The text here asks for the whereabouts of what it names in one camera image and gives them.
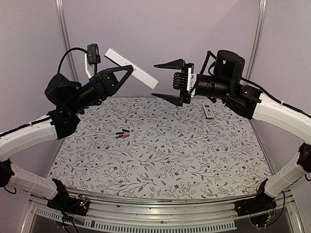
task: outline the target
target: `wall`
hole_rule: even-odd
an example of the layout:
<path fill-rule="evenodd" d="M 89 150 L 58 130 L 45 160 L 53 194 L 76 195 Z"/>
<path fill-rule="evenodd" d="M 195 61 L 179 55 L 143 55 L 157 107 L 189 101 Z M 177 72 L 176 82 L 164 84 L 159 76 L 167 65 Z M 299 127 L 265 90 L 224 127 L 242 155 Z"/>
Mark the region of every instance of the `wall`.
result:
<path fill-rule="evenodd" d="M 64 47 L 53 0 L 3 0 L 0 8 L 0 132 L 33 121 L 53 109 L 44 89 L 57 72 Z M 63 73 L 69 76 L 64 63 Z M 15 156 L 22 168 L 46 176 L 59 142 Z M 28 194 L 0 189 L 0 232 L 20 231 Z"/>
<path fill-rule="evenodd" d="M 184 58 L 199 72 L 206 52 L 220 49 L 248 61 L 259 1 L 75 0 L 64 1 L 64 9 L 71 46 L 99 45 L 99 70 L 115 66 L 104 58 L 108 48 L 114 48 L 159 80 L 151 90 L 131 77 L 116 96 L 147 97 L 153 92 L 178 93 L 172 88 L 174 71 L 156 69 L 154 64 Z M 74 58 L 79 79 L 85 83 L 83 57 Z"/>
<path fill-rule="evenodd" d="M 280 100 L 311 113 L 311 3 L 270 0 L 252 80 Z M 284 131 L 254 122 L 276 171 L 287 164 L 302 141 Z M 292 186 L 306 232 L 311 232 L 311 183 Z"/>

